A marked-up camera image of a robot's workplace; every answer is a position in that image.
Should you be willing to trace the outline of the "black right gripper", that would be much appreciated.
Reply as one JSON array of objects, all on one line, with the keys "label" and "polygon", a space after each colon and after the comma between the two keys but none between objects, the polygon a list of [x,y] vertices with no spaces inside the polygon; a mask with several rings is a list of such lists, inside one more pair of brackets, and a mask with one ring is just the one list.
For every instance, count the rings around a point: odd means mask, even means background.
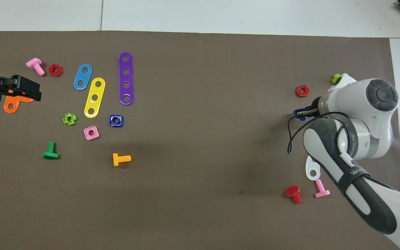
[{"label": "black right gripper", "polygon": [[321,97],[316,98],[312,104],[311,109],[297,109],[297,118],[317,117],[321,115],[320,112]]}]

